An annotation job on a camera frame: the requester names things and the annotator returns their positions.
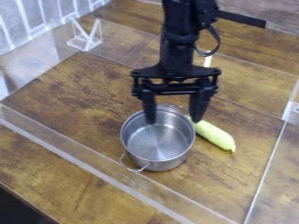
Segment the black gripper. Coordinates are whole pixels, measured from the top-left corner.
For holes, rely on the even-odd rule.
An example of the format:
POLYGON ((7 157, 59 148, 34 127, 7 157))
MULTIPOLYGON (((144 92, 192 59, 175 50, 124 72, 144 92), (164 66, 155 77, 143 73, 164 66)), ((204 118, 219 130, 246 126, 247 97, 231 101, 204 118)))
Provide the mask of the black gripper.
POLYGON ((150 67, 132 71, 132 96, 142 96, 144 116, 155 123, 155 95, 191 95, 190 116, 198 123, 206 113, 211 97, 218 91, 220 70, 192 64, 194 52, 203 57, 215 51, 202 53, 195 46, 198 35, 163 34, 160 39, 160 59, 150 67))

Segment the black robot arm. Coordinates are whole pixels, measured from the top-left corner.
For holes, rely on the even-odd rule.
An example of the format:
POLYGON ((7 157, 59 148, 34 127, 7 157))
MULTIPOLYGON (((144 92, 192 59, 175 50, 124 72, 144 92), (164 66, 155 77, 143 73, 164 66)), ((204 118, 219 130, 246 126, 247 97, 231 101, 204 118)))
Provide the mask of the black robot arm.
POLYGON ((216 0, 162 0, 164 21, 160 37, 160 59, 156 65, 135 70, 132 96, 143 101, 144 116, 155 123, 158 95, 188 95, 190 116, 203 118, 211 97, 218 92, 218 68, 195 66, 192 55, 199 52, 195 42, 200 31, 216 31, 216 0))

